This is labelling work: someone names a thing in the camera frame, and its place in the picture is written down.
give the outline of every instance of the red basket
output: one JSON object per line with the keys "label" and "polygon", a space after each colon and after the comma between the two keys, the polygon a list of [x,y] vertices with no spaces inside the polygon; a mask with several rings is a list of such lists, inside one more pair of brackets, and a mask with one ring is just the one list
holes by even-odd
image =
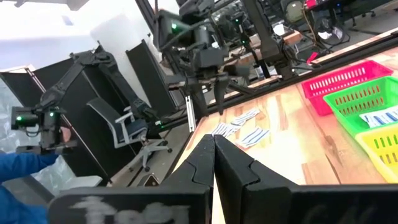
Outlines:
{"label": "red basket", "polygon": [[392,73],[391,69],[369,60],[305,81],[302,86],[305,97],[310,100],[317,113],[324,116],[331,114],[332,110],[323,100],[323,96]]}

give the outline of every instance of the wooden tabletop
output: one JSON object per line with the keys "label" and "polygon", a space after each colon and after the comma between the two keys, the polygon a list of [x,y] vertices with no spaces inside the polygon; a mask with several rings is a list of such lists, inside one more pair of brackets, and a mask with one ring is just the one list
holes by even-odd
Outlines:
{"label": "wooden tabletop", "polygon": [[[394,70],[393,76],[398,77],[398,48],[366,60],[388,66]],[[218,123],[230,123],[253,108],[261,112],[228,139],[237,144],[255,127],[269,129],[268,137],[245,149],[245,152],[280,175],[300,185],[386,183],[366,153],[341,127],[334,115],[321,117],[316,114],[304,97],[300,83],[228,108],[223,116],[215,113],[203,118],[175,169],[189,156],[203,135],[211,133]],[[225,223],[216,183],[213,223]]]}

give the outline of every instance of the office chair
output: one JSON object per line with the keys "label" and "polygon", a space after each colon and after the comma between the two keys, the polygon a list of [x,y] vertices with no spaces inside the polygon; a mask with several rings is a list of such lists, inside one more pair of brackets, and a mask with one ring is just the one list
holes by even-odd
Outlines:
{"label": "office chair", "polygon": [[[111,105],[105,102],[102,98],[95,98],[87,103],[93,108],[108,124],[114,141],[114,148],[120,148],[135,142],[141,142],[142,148],[138,155],[129,163],[129,170],[142,159],[142,166],[146,172],[149,172],[150,167],[147,166],[148,157],[155,151],[167,150],[172,152],[167,146],[159,146],[167,143],[164,139],[149,142],[147,139],[148,125],[143,119],[135,120],[132,112],[121,116]],[[130,119],[131,123],[126,124],[126,120]]]}
{"label": "office chair", "polygon": [[[69,190],[77,187],[96,187],[102,181],[101,177],[75,177],[64,183],[61,190]],[[18,201],[27,205],[47,206],[55,197],[39,181],[31,175],[0,183],[5,186]]]}

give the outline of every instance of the person's hand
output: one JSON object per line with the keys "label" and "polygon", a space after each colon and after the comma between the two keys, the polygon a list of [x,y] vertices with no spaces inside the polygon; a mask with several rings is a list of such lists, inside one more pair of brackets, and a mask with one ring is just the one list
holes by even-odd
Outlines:
{"label": "person's hand", "polygon": [[70,140],[70,137],[72,136],[72,132],[70,131],[69,128],[61,127],[62,131],[62,138],[64,142],[68,142]]}

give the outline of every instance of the chair base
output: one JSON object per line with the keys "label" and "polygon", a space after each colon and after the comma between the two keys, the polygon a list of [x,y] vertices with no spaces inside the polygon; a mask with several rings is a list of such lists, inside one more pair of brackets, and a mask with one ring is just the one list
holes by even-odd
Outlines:
{"label": "chair base", "polygon": [[167,150],[168,153],[171,153],[173,151],[168,146],[164,146],[164,143],[165,140],[160,139],[143,146],[138,155],[129,163],[129,171],[132,171],[132,168],[142,159],[142,167],[146,172],[149,172],[150,167],[147,166],[147,161],[153,152]]}

